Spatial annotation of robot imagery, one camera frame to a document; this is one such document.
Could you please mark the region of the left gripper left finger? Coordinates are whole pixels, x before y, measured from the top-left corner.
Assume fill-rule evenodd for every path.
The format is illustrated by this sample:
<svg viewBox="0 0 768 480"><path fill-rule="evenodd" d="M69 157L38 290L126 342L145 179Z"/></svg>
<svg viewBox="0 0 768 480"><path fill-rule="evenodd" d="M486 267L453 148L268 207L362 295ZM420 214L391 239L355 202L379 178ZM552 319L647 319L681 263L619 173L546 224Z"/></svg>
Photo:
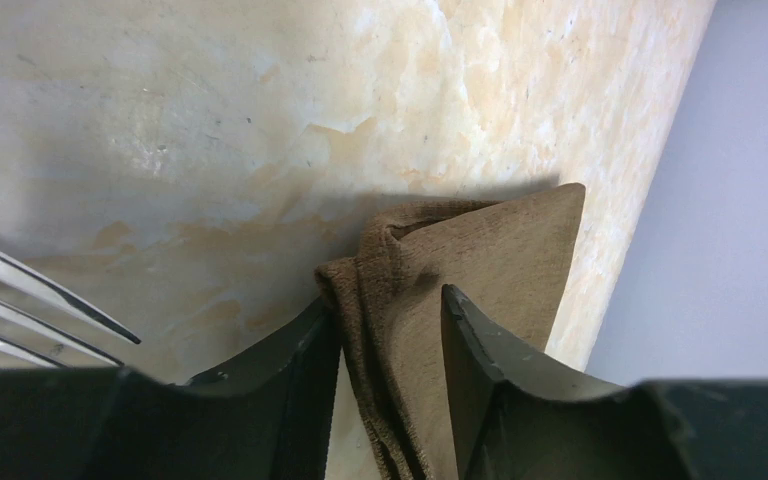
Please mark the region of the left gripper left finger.
<svg viewBox="0 0 768 480"><path fill-rule="evenodd" d="M321 479L339 358L315 300L182 385L124 366L0 370L0 479Z"/></svg>

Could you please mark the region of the brown cloth napkin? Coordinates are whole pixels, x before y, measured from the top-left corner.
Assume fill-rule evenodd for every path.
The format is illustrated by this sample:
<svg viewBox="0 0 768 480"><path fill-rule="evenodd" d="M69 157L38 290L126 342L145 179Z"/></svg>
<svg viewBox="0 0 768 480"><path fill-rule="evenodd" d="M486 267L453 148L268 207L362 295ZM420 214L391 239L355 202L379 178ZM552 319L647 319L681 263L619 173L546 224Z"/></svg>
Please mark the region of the brown cloth napkin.
<svg viewBox="0 0 768 480"><path fill-rule="evenodd" d="M441 340L453 284L537 349L567 283L586 189L569 183L504 202L450 199L375 215L355 255L317 267L380 475L457 475Z"/></svg>

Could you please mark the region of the silver metal fork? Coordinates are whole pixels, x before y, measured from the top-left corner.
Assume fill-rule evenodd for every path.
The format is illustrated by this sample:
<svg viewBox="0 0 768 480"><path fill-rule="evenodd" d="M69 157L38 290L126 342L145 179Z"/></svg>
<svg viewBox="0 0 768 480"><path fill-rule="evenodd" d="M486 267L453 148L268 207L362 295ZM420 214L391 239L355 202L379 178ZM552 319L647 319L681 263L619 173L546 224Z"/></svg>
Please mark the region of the silver metal fork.
<svg viewBox="0 0 768 480"><path fill-rule="evenodd" d="M0 369L118 367L141 342L101 308L0 250Z"/></svg>

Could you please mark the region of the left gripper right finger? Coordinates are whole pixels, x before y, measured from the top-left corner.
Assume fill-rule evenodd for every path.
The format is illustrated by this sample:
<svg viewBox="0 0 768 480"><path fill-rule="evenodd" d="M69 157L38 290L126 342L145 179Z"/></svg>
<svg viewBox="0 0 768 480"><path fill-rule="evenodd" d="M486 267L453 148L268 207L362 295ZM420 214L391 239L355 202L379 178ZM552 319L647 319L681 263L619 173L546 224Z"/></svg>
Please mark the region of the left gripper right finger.
<svg viewBox="0 0 768 480"><path fill-rule="evenodd" d="M619 386L575 370L441 291L462 479L768 479L768 379Z"/></svg>

